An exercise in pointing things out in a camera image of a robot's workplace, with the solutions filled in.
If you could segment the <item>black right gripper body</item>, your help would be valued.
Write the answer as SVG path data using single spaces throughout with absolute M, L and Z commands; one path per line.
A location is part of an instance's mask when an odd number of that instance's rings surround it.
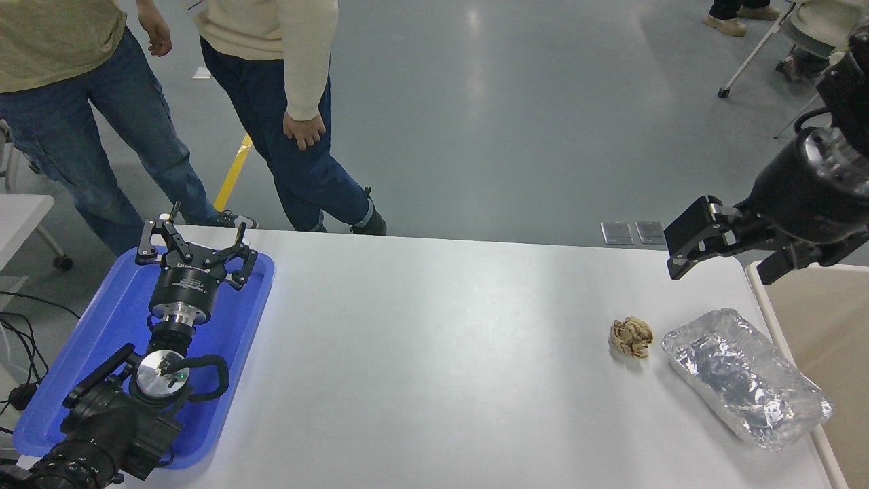
M 832 244 L 867 230 L 867 157 L 843 135 L 797 135 L 737 206 L 785 234 Z

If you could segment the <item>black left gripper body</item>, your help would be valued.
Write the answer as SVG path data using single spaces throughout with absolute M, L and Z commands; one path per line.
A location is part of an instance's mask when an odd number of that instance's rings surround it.
M 186 304 L 200 312 L 212 312 L 219 285 L 227 276 L 223 264 L 193 266 L 162 255 L 160 266 L 161 272 L 149 301 L 152 312 L 160 312 L 174 303 Z

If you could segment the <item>person's left hand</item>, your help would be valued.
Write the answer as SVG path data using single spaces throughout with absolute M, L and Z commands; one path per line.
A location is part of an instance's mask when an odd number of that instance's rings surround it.
M 155 1 L 136 1 L 137 19 L 148 35 L 149 53 L 162 58 L 172 49 L 171 31 Z
M 282 130 L 288 139 L 295 142 L 299 151 L 313 148 L 327 132 L 322 115 L 319 113 L 311 120 L 295 120 L 285 113 L 282 117 Z

